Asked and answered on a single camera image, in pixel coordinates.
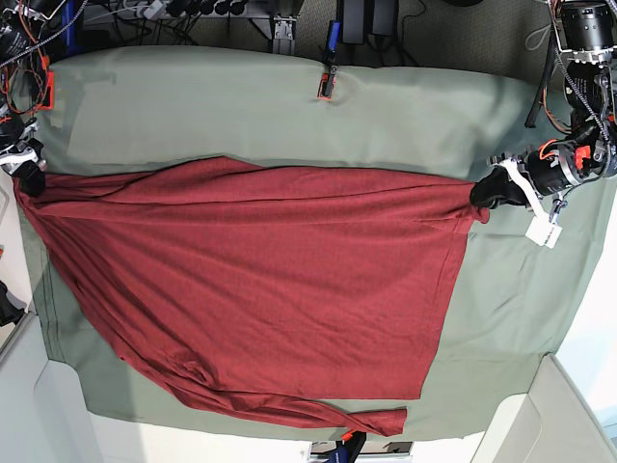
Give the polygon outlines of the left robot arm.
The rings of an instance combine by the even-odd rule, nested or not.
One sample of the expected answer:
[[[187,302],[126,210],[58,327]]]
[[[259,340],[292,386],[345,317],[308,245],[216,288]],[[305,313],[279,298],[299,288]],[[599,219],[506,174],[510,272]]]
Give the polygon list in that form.
[[[470,191],[477,207],[524,206],[554,224],[577,188],[616,174],[616,4],[549,1],[548,47],[524,125],[545,115],[560,138],[490,160]]]

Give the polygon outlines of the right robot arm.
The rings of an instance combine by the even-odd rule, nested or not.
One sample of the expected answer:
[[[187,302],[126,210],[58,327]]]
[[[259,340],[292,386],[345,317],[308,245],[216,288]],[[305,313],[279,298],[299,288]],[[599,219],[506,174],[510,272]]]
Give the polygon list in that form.
[[[44,48],[61,39],[71,48],[73,29],[88,3],[1,3],[1,170],[20,191],[37,197],[45,189],[43,144],[35,137],[37,113],[54,108],[55,73]]]

